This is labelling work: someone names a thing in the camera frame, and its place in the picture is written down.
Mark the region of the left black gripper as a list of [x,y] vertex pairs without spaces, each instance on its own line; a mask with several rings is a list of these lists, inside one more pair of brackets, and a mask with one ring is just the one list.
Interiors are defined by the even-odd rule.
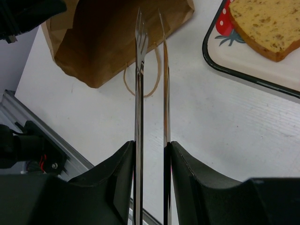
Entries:
[[64,13],[67,6],[62,0],[2,0],[0,2],[0,39],[7,43],[17,41],[47,19]]

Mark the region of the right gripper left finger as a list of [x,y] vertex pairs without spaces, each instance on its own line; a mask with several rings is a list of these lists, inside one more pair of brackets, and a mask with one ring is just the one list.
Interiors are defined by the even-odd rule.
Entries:
[[3,225],[125,225],[133,178],[134,142],[111,157],[64,181],[47,174],[0,178]]

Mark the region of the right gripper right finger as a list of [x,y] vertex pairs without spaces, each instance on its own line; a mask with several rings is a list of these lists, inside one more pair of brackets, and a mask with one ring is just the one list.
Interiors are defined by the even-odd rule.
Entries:
[[297,225],[299,178],[229,178],[189,154],[167,145],[178,221],[181,225]]

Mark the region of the brown paper bag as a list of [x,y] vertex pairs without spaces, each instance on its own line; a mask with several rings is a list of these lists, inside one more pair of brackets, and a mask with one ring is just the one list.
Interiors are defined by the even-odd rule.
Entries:
[[68,0],[66,6],[42,30],[56,65],[92,88],[134,63],[138,15],[152,51],[195,11],[191,0]]

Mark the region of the speckled fake bread slice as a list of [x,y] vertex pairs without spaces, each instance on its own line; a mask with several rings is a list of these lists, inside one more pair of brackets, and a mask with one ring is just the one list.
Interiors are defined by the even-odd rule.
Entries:
[[279,62],[300,46],[299,0],[234,0],[229,18],[245,43]]

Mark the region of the metal tongs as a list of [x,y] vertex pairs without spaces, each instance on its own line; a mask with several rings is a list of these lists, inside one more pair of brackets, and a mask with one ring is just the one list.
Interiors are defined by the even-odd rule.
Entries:
[[170,71],[163,16],[157,12],[162,41],[150,52],[141,9],[135,22],[134,225],[145,224],[148,214],[164,225],[172,223]]

